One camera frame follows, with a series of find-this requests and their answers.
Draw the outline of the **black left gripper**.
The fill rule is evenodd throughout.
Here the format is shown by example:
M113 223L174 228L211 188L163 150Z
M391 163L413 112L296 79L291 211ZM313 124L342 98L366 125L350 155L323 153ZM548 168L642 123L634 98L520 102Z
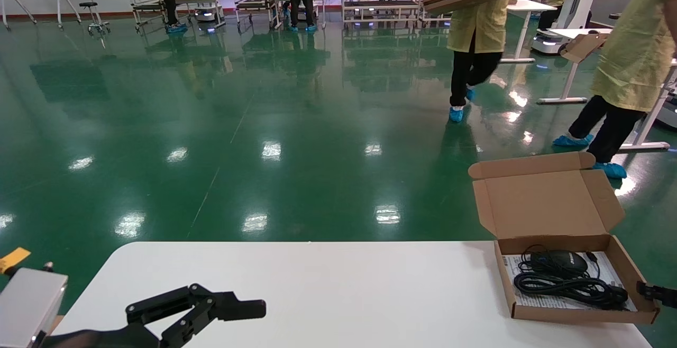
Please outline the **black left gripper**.
M42 347L183 347L214 320L224 322L264 318L264 300L239 300L232 291L212 292L194 283L156 295L126 308L128 325L120 329L50 335ZM183 314L165 329L160 339L147 327L176 314Z

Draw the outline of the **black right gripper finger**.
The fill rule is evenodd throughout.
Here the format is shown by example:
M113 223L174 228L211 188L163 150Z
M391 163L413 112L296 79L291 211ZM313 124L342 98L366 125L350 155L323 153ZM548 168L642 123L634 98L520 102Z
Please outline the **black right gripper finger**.
M665 288L663 286L651 286L643 281L638 281L636 285L638 294L646 300L658 301L665 307L677 309L677 292L675 289Z

